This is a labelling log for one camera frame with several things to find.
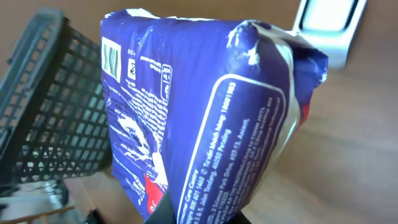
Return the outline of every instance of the plastic wrapper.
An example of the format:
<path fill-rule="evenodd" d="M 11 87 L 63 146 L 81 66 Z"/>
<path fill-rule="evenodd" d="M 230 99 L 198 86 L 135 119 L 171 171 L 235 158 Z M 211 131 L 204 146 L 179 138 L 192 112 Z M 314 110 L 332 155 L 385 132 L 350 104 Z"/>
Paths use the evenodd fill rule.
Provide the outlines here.
<path fill-rule="evenodd" d="M 177 223 L 225 223 L 250 202 L 296 128 L 327 56 L 261 21 L 101 21 L 114 175 L 146 219 L 166 189 Z"/>

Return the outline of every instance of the brown floor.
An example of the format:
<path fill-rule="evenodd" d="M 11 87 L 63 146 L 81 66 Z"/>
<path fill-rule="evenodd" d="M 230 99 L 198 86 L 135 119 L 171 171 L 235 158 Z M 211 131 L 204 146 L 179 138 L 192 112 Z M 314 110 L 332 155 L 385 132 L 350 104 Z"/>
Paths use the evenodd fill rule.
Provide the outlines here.
<path fill-rule="evenodd" d="M 0 1 L 0 76 L 39 6 L 61 6 L 72 26 L 99 41 L 110 11 L 144 7 L 159 16 L 262 19 L 289 29 L 299 0 Z M 314 94 L 308 121 L 247 208 L 253 223 L 398 223 L 398 2 L 369 1 L 343 72 Z M 83 211 L 99 206 L 112 223 L 141 218 L 115 180 L 96 174 L 70 182 Z"/>

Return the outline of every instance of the diaper package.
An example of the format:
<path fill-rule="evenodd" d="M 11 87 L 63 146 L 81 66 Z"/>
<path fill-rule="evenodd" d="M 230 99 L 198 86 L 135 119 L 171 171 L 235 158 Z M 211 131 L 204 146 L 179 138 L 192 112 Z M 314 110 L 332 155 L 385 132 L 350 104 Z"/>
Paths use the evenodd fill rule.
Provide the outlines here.
<path fill-rule="evenodd" d="M 328 58 L 257 20 L 101 21 L 113 174 L 147 219 L 166 190 L 177 223 L 226 223 L 305 121 Z"/>

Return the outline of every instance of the plastic basket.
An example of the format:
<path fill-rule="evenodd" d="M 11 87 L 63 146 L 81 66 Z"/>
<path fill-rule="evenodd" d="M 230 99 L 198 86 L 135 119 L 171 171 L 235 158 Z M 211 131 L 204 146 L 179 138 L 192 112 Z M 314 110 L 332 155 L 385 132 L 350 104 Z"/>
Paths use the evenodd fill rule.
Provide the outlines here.
<path fill-rule="evenodd" d="M 108 153 L 99 45 L 42 9 L 0 86 L 0 184 L 94 174 Z"/>

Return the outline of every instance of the floor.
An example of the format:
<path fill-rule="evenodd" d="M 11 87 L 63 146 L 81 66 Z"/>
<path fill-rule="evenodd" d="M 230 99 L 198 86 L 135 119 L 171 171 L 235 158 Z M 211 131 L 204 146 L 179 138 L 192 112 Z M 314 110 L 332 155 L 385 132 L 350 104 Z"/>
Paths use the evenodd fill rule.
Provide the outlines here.
<path fill-rule="evenodd" d="M 298 4 L 299 0 L 3 0 L 0 30 L 7 32 L 2 32 L 0 42 L 0 76 L 27 21 L 44 5 L 60 6 L 74 28 L 98 42 L 101 18 L 118 9 L 143 7 L 158 16 L 254 18 L 290 29 Z M 308 121 L 244 209 L 253 223 L 398 223 L 397 11 L 397 1 L 369 1 L 346 68 L 330 71 L 316 90 Z M 83 201 L 84 212 L 99 207 L 110 223 L 141 222 L 116 180 L 96 174 L 70 185 L 73 196 Z"/>

